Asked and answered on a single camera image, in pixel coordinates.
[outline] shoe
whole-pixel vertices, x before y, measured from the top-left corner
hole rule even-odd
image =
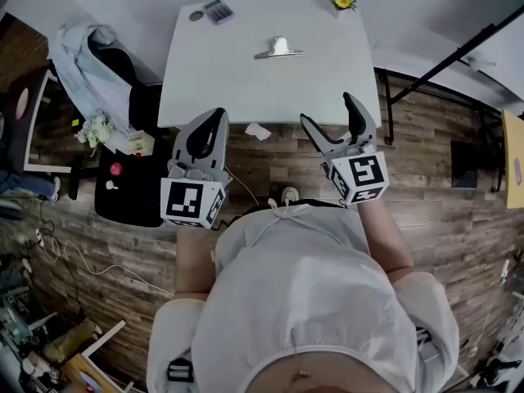
[[[295,187],[285,187],[282,191],[282,203],[286,204],[288,202],[297,202],[300,200],[298,190]]]
[[[53,191],[51,198],[49,198],[51,201],[58,201],[58,191],[60,191],[61,181],[58,176],[55,176],[55,190]]]

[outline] black metal frame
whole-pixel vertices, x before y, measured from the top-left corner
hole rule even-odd
[[[481,115],[484,115],[486,112],[495,114],[500,116],[500,112],[498,112],[496,109],[487,106],[485,103],[482,103],[478,100],[472,99],[471,97],[468,97],[466,95],[463,95],[462,93],[455,92],[454,90],[445,88],[443,86],[439,86],[438,84],[431,84],[429,83],[429,80],[438,75],[442,70],[445,68],[451,66],[456,61],[460,61],[460,59],[467,55],[470,51],[484,43],[488,38],[491,38],[493,35],[495,35],[497,32],[499,32],[501,29],[505,28],[507,25],[509,25],[511,22],[513,22],[515,19],[517,19],[520,15],[524,13],[524,6],[519,7],[514,13],[512,13],[510,16],[508,16],[506,19],[504,19],[502,22],[500,22],[498,25],[489,24],[487,27],[485,27],[481,32],[479,32],[477,35],[475,35],[473,38],[471,38],[469,41],[467,41],[462,47],[459,47],[457,51],[453,52],[451,55],[446,57],[443,61],[441,61],[439,64],[437,64],[435,67],[433,67],[431,70],[429,70],[425,75],[423,75],[420,79],[415,79],[413,83],[411,83],[407,88],[404,88],[400,92],[398,92],[394,97],[391,97],[390,94],[390,86],[389,86],[389,80],[388,76],[397,76],[402,77],[404,79],[412,79],[407,75],[399,75],[397,73],[391,72],[389,70],[384,69],[377,69],[378,74],[381,76],[382,81],[384,82],[384,85],[386,87],[386,102],[387,102],[387,116],[388,116],[388,123],[389,123],[389,135],[385,137],[386,144],[392,145],[395,141],[395,135],[394,135],[394,127],[393,127],[393,109],[392,106],[397,103],[399,100],[401,100],[403,97],[407,96],[413,91],[418,91],[421,93],[431,94],[432,96],[437,96],[441,99],[445,99],[449,102],[454,102],[459,105],[463,105],[463,102],[460,102],[458,100],[455,100],[453,98],[448,98],[444,95],[440,95],[439,93],[434,93],[431,90],[428,89],[420,89],[423,85],[428,85],[433,88],[438,88],[441,91],[445,91],[447,93],[454,94],[455,96],[460,97],[461,99],[469,102],[471,105],[466,104],[465,106],[474,107],[476,111],[479,111]]]

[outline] black strap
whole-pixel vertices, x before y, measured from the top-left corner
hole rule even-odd
[[[193,364],[184,358],[177,358],[169,363],[167,368],[167,379],[170,382],[193,383]]]

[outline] black chair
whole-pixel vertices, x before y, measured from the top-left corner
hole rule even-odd
[[[93,42],[88,43],[92,54],[100,60],[107,68],[114,71],[122,80],[131,86],[129,94],[129,123],[136,130],[143,130],[154,138],[161,138],[169,135],[166,129],[159,129],[156,126],[158,121],[158,112],[160,108],[160,95],[162,86],[146,86],[138,81],[133,63],[129,56],[118,48],[98,48]],[[50,61],[50,70],[58,78],[55,66]],[[75,117],[82,118],[82,115],[76,110]],[[97,168],[84,168],[84,158],[76,156],[71,165],[70,181],[68,195],[72,200],[76,200],[79,190],[79,182],[82,179],[96,178],[98,176]]]

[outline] jeans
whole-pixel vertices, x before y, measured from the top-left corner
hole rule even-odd
[[[8,189],[17,188],[49,198],[55,192],[55,183],[32,174],[18,174],[0,169],[0,195]]]

